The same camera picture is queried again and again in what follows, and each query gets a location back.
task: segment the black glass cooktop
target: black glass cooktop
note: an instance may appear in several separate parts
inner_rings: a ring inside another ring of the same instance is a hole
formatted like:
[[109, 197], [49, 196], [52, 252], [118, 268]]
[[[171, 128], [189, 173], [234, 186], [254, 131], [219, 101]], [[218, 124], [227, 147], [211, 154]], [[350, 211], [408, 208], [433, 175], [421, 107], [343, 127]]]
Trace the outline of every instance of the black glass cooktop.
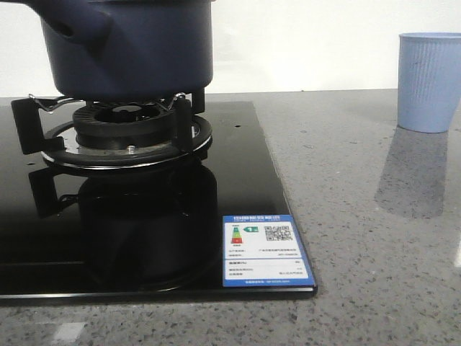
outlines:
[[[82, 105], [43, 113], [44, 130], [69, 121]], [[48, 167], [40, 154], [24, 155], [11, 108], [1, 107], [0, 302], [293, 299], [315, 294], [308, 266], [310, 283], [260, 280], [258, 275], [223, 279], [254, 270], [238, 252], [259, 230], [240, 229], [238, 222], [286, 217], [290, 210], [253, 105], [210, 103], [202, 116], [213, 131], [206, 159], [89, 177]], [[232, 236], [223, 239], [223, 218], [229, 216], [234, 217], [228, 224]], [[281, 246], [259, 249], [261, 260], [277, 251], [289, 258], [294, 249], [284, 249], [284, 228], [264, 229], [268, 244]], [[296, 238], [307, 261], [298, 234]], [[232, 247], [227, 254], [236, 259], [227, 272], [226, 247]]]

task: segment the gas stove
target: gas stove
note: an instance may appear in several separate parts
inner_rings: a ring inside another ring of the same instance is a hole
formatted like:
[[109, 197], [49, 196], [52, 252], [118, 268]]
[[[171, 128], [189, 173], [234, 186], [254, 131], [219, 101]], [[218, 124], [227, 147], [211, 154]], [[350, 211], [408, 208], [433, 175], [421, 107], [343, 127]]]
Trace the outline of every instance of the gas stove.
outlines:
[[251, 103], [30, 95], [0, 142], [1, 303], [317, 291]]

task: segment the speckled stone countertop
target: speckled stone countertop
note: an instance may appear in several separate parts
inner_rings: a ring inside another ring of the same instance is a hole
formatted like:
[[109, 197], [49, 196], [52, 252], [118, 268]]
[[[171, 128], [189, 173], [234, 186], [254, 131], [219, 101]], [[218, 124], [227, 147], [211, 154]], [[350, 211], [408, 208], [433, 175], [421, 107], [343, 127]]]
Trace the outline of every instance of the speckled stone countertop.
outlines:
[[0, 308], [0, 345], [461, 345], [461, 114], [396, 129], [395, 90], [252, 101], [320, 283], [307, 301]]

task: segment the light blue cup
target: light blue cup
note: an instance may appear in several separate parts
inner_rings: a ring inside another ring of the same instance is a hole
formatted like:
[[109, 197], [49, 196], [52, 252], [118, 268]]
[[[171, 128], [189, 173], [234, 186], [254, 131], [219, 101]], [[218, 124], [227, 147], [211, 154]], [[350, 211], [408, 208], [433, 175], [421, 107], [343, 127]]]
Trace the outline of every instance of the light blue cup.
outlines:
[[400, 35], [398, 125], [407, 130], [448, 130], [461, 98], [461, 33]]

